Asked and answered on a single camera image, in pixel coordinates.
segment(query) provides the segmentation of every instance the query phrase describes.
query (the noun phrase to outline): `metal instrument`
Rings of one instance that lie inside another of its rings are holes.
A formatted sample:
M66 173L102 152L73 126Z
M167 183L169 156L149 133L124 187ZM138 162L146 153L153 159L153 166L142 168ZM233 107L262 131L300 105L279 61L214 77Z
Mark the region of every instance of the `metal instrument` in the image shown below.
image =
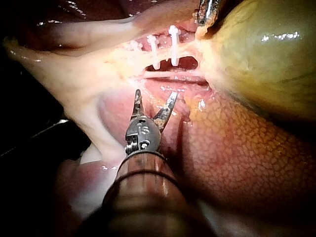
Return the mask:
M167 159L159 153L161 133L177 93L150 118L136 91L126 132L126 158L100 209L78 229L78 237L215 236L185 187L179 185Z
M200 0L197 23L199 26L212 26L218 18L218 13L226 0Z

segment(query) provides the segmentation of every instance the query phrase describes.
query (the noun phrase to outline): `metal jaw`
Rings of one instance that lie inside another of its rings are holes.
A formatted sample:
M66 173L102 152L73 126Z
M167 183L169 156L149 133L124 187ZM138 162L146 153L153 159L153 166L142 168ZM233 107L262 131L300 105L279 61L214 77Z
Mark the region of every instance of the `metal jaw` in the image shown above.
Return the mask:
M218 17L219 6L222 0L200 0L197 23L199 26L212 26Z
M166 104L154 118L150 118L144 114L142 95L139 89L136 90L133 114L125 135L127 155L139 150L159 151L161 133L171 116L176 99L177 92L172 92Z

